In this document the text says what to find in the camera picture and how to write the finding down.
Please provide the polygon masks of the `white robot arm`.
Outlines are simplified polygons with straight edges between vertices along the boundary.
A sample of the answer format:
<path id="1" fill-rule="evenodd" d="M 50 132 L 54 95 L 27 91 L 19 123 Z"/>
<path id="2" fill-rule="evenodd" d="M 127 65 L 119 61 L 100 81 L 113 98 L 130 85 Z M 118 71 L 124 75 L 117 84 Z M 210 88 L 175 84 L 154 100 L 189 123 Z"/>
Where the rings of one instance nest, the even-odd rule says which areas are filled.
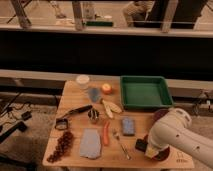
<path id="1" fill-rule="evenodd" d="M 213 169 L 213 140 L 189 130 L 192 119 L 181 108 L 157 110 L 149 130 L 145 155 L 153 158 L 173 146 Z"/>

